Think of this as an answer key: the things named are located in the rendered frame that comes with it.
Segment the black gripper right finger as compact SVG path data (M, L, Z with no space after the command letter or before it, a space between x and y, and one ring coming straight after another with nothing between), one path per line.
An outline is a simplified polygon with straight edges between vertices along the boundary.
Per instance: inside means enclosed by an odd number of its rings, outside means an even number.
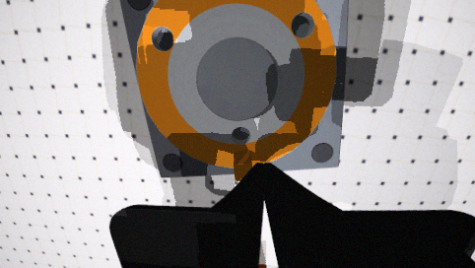
M453 210L343 211L264 163L279 268L345 268L354 253L475 251L475 217Z

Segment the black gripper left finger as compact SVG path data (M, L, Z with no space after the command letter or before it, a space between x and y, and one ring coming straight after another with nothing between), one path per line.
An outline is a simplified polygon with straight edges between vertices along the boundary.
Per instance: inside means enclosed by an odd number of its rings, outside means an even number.
M131 205L110 219L121 268L258 268L265 199L264 163L256 163L212 207Z

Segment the orange round plate with holes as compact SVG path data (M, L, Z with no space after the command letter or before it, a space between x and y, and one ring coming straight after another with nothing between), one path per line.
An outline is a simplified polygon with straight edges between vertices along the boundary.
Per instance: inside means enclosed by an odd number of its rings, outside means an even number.
M309 22L304 37L292 19ZM157 42L169 29L168 51ZM216 42L255 40L273 57L278 87L268 107L242 121L222 118L201 99L197 69ZM315 0L158 0L137 41L136 76L146 110L160 132L189 157L233 168L241 181L256 163L270 163L294 151L322 119L337 77L330 23ZM244 127L244 140L233 131Z

